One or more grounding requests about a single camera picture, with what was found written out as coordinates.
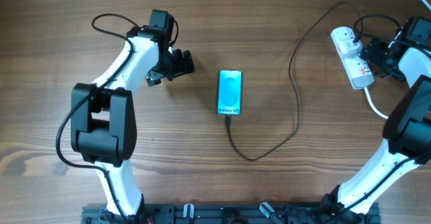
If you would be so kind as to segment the blue screen smartphone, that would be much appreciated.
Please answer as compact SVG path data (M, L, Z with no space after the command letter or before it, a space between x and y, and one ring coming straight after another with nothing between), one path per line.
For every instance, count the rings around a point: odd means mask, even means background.
M221 70L218 77L217 113L240 115L242 108L242 71Z

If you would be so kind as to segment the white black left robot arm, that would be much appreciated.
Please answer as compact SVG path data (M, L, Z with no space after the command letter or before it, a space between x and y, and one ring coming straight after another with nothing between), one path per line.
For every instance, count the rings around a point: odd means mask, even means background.
M147 25L119 36L124 48L107 71L71 92L71 148L80 153L82 169L97 172L107 203L99 220L107 223L151 223L143 194L136 185L131 156L137 142L133 95L142 81L155 86L162 79L194 72L189 51L173 49L178 23L167 11L153 10Z

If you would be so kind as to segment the white power strip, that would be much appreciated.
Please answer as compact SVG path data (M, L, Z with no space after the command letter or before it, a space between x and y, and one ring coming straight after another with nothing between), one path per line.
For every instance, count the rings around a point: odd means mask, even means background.
M351 28L342 26L331 32L331 39L337 51L338 44L341 41L347 39L355 40L356 35ZM353 89L364 89L374 82L374 77L368 63L359 57L359 53L354 57L344 59L339 56Z

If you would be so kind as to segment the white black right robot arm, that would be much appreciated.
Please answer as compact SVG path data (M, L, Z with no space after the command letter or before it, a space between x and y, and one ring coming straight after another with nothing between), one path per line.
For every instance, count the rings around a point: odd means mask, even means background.
M412 16L398 25L395 37L372 36L349 27L336 28L331 38L354 89L364 90L375 74L369 64L382 69L381 77L406 81L408 92L383 118L383 141L376 153L350 180L324 195L317 209L323 223L367 223L375 200L400 177L430 161L430 20Z

